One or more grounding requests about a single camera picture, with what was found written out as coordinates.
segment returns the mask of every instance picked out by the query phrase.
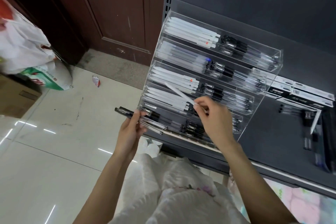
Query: door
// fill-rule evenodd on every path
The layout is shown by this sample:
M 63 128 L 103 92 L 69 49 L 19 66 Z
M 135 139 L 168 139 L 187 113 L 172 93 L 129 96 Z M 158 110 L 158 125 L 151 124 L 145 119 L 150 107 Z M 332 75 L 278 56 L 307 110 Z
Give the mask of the door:
M 88 45 L 149 65 L 162 25 L 163 0 L 61 0 Z

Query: clear acrylic display rack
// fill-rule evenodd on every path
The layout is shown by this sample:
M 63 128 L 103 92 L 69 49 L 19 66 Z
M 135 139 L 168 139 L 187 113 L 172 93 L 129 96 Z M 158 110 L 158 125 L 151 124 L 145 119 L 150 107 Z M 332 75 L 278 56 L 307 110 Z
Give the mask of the clear acrylic display rack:
M 185 129 L 202 123 L 191 104 L 181 102 L 165 82 L 191 99 L 209 96 L 225 104 L 233 116 L 234 138 L 239 140 L 271 84 L 260 70 L 277 75 L 282 65 L 281 50 L 170 10 L 138 108 L 158 113 L 173 136 L 218 151 L 206 134 Z

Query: hand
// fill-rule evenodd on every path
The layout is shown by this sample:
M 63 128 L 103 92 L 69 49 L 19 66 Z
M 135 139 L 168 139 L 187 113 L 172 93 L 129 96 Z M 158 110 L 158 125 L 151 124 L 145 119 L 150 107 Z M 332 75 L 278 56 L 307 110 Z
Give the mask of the hand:
M 212 142 L 220 150 L 228 143 L 235 142 L 232 133 L 232 115 L 229 109 L 209 97 L 200 97 L 194 101 L 197 103 L 194 109 L 201 118 L 205 132 Z M 209 115 L 206 115 L 204 108 L 208 109 Z
M 137 152 L 139 138 L 146 132 L 146 128 L 138 123 L 140 115 L 144 116 L 146 112 L 135 110 L 132 119 L 126 119 L 120 126 L 115 154 L 129 164 Z

